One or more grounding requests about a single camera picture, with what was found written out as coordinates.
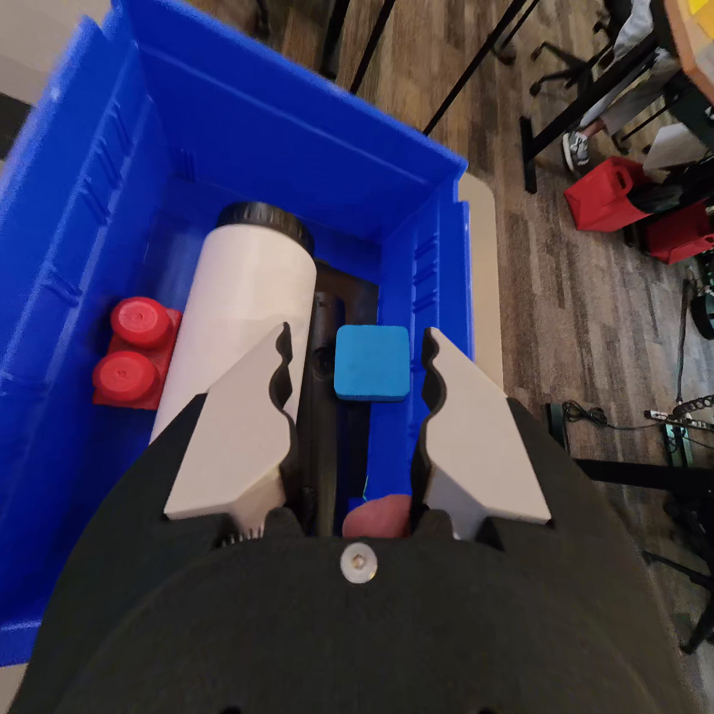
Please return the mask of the blue whiteboard eraser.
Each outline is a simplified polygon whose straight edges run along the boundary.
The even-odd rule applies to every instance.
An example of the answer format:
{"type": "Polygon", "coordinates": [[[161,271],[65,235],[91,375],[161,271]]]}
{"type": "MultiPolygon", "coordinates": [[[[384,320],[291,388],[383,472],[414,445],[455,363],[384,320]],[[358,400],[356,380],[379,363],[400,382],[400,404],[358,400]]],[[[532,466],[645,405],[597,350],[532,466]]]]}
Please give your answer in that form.
{"type": "Polygon", "coordinates": [[[343,401],[400,403],[411,389],[403,326],[344,325],[336,334],[334,390],[343,401]]]}

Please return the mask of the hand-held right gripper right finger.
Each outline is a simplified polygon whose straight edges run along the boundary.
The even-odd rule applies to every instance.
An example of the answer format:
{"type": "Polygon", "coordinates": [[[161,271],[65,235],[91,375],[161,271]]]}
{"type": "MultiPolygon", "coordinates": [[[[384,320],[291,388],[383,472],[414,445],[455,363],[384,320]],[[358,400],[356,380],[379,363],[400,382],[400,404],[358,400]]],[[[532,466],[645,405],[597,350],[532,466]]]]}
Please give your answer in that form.
{"type": "Polygon", "coordinates": [[[427,415],[411,464],[412,526],[426,510],[454,528],[489,517],[544,525],[550,509],[505,392],[437,328],[426,328],[427,415]]]}

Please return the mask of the black remote control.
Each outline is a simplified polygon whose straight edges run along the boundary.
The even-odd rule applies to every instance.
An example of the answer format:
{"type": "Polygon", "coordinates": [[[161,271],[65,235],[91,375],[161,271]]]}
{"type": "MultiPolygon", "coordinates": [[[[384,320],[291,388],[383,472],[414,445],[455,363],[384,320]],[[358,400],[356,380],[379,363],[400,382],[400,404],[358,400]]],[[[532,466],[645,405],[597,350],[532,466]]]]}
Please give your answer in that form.
{"type": "Polygon", "coordinates": [[[344,302],[316,290],[299,399],[297,429],[304,472],[303,526],[317,537],[342,532],[351,498],[366,484],[370,404],[339,398],[335,347],[344,302]]]}

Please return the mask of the red plastic block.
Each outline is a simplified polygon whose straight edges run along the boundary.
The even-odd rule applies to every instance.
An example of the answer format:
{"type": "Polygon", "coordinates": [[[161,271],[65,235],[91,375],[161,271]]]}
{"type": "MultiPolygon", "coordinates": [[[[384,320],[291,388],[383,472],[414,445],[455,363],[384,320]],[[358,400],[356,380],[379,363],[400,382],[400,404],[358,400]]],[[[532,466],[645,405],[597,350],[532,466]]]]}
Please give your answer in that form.
{"type": "Polygon", "coordinates": [[[108,350],[92,375],[93,404],[157,411],[182,317],[147,297],[119,302],[108,350]]]}

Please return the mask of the blue plastic bin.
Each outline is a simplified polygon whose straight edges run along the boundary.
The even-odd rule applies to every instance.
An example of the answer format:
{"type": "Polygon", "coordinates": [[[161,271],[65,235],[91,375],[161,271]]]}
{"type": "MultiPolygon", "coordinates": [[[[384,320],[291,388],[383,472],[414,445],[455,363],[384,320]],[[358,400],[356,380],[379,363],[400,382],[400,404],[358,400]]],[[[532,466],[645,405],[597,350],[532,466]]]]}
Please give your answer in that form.
{"type": "Polygon", "coordinates": [[[316,257],[379,287],[411,392],[370,422],[367,494],[406,493],[436,327],[474,358],[464,158],[180,1],[84,18],[1,172],[1,666],[31,656],[69,553],[148,444],[94,406],[109,312],[183,311],[234,201],[297,215],[316,257]]]}

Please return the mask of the red bucket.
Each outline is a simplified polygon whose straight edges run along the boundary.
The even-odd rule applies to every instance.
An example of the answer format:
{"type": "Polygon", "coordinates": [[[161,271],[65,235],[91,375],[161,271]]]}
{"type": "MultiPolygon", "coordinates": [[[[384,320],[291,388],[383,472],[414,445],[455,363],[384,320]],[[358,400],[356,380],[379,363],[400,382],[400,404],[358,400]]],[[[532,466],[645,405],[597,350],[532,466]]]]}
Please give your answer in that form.
{"type": "Polygon", "coordinates": [[[713,225],[704,203],[657,219],[645,229],[650,256],[673,265],[713,249],[713,225]]]}
{"type": "Polygon", "coordinates": [[[641,163],[613,156],[577,180],[564,196],[579,231],[612,233],[652,215],[629,199],[632,190],[648,184],[641,163]]]}

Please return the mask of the white squeeze bottle black cap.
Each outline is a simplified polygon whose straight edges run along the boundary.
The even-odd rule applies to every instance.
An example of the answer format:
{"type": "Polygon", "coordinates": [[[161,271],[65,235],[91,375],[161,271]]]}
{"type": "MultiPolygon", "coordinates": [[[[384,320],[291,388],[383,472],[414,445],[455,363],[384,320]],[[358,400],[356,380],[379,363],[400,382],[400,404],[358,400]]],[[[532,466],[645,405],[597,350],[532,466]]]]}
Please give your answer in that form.
{"type": "Polygon", "coordinates": [[[293,355],[284,410],[297,418],[316,290],[313,256],[313,237],[292,213],[258,201],[222,209],[201,248],[150,441],[283,323],[293,355]]]}

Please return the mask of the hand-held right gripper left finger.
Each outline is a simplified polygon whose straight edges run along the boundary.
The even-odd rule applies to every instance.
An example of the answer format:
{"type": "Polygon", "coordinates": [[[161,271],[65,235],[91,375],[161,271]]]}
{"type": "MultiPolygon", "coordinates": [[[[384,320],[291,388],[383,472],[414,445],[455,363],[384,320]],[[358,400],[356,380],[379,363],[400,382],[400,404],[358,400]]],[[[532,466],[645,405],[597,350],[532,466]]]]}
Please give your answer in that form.
{"type": "Polygon", "coordinates": [[[172,521],[227,515],[265,522],[286,502],[299,470],[292,394],[290,326],[278,324],[206,393],[164,513],[172,521]]]}

